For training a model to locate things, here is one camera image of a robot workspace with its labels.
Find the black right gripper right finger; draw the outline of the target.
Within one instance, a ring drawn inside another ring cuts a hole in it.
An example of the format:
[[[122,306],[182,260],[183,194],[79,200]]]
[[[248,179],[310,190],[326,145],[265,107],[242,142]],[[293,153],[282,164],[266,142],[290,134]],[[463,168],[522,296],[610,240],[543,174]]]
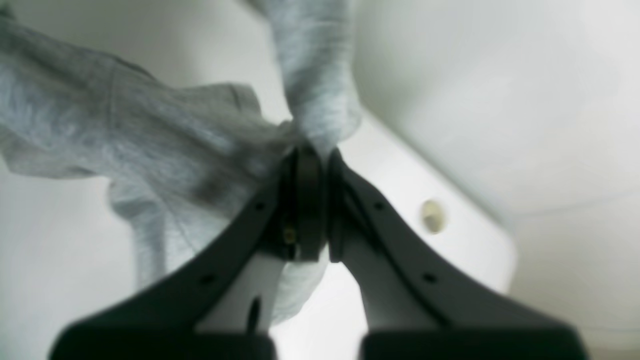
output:
[[[573,326],[466,275],[427,245],[334,150],[330,255],[355,278],[368,332],[360,360],[585,360]]]

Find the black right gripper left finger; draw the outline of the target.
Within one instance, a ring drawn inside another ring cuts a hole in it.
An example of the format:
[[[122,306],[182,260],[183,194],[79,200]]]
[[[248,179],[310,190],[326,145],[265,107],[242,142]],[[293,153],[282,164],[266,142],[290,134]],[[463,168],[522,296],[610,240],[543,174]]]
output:
[[[268,331],[286,264],[326,243],[323,164],[297,145],[195,258],[139,294],[70,325],[51,360],[276,360]]]

